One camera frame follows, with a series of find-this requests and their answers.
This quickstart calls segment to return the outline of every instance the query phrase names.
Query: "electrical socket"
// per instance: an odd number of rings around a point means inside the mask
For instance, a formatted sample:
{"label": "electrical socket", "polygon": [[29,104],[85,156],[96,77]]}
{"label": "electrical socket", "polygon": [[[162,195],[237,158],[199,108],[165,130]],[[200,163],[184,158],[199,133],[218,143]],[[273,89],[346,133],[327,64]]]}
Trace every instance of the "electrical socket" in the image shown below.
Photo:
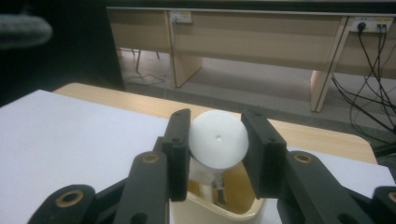
{"label": "electrical socket", "polygon": [[192,23],[190,11],[170,11],[170,17],[172,22]]}
{"label": "electrical socket", "polygon": [[366,27],[364,28],[364,33],[379,33],[379,28],[377,25],[387,25],[387,32],[389,31],[390,26],[393,23],[392,17],[355,17],[355,20],[352,23],[352,27],[350,28],[351,32],[358,32],[359,23],[366,23]]}

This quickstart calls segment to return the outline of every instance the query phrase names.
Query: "white sphere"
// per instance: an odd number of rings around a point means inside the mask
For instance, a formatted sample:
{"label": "white sphere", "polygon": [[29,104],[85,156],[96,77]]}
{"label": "white sphere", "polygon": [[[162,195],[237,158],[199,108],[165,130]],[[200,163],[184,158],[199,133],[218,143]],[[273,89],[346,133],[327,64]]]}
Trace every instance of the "white sphere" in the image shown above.
{"label": "white sphere", "polygon": [[192,156],[202,165],[225,170],[244,159],[248,132],[242,121],[231,113],[211,110],[191,124],[189,145]]}

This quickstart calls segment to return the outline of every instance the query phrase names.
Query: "wooden desk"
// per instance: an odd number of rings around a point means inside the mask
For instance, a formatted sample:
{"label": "wooden desk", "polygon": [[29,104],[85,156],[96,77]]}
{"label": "wooden desk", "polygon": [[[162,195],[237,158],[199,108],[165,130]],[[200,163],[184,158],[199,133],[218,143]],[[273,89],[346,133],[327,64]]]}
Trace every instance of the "wooden desk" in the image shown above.
{"label": "wooden desk", "polygon": [[[116,46],[169,53],[175,87],[203,66],[202,57],[308,69],[313,70],[311,110],[319,112],[333,73],[365,76],[370,72],[358,35],[350,32],[355,16],[367,16],[366,12],[196,8],[194,1],[177,9],[162,6],[161,1],[146,7],[110,2],[107,14]],[[175,10],[190,13],[192,22],[176,22]],[[395,13],[376,16],[391,20]],[[387,36],[382,55],[395,62],[395,24]],[[363,39],[370,57],[376,56],[378,35],[364,34]],[[382,77],[396,78],[395,64],[387,63]]]}
{"label": "wooden desk", "polygon": [[[175,111],[184,108],[191,110],[192,119],[207,110],[213,109],[77,83],[66,85],[55,92],[93,103],[110,105],[166,119],[169,119]],[[376,163],[369,143],[356,135],[332,132],[278,120],[270,121],[290,147],[299,147],[353,160]]]}

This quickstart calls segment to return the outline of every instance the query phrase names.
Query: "brass insert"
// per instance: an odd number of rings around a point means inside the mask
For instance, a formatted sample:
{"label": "brass insert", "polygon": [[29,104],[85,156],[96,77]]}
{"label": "brass insert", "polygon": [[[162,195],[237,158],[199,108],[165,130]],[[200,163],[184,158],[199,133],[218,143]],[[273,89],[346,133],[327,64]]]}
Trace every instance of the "brass insert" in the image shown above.
{"label": "brass insert", "polygon": [[390,192],[388,196],[394,203],[396,203],[396,192]]}
{"label": "brass insert", "polygon": [[143,162],[145,163],[154,163],[158,161],[160,158],[155,154],[148,154],[143,157]]}
{"label": "brass insert", "polygon": [[81,189],[74,189],[61,195],[55,202],[58,207],[65,208],[79,203],[83,197],[84,193]]}
{"label": "brass insert", "polygon": [[294,159],[303,163],[311,163],[312,161],[312,158],[306,154],[296,154]]}

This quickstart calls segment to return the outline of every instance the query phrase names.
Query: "screw hole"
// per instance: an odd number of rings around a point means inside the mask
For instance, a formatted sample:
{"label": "screw hole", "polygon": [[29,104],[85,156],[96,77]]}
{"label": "screw hole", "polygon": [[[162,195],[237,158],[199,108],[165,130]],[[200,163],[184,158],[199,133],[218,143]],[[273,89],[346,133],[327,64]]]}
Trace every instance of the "screw hole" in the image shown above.
{"label": "screw hole", "polygon": [[343,224],[359,224],[359,222],[348,214],[341,214],[338,216],[338,220],[340,220]]}
{"label": "screw hole", "polygon": [[160,158],[155,154],[148,154],[143,157],[143,162],[145,163],[154,163],[158,161]]}
{"label": "screw hole", "polygon": [[394,203],[396,203],[396,192],[390,192],[388,196]]}
{"label": "screw hole", "polygon": [[82,192],[82,190],[75,189],[64,193],[59,198],[57,198],[55,202],[58,207],[64,208],[79,203],[79,201],[81,201],[83,197],[84,193]]}
{"label": "screw hole", "polygon": [[303,163],[310,163],[312,161],[311,157],[305,154],[297,154],[294,156],[294,159]]}
{"label": "screw hole", "polygon": [[134,214],[131,218],[131,224],[146,224],[148,216],[145,213]]}

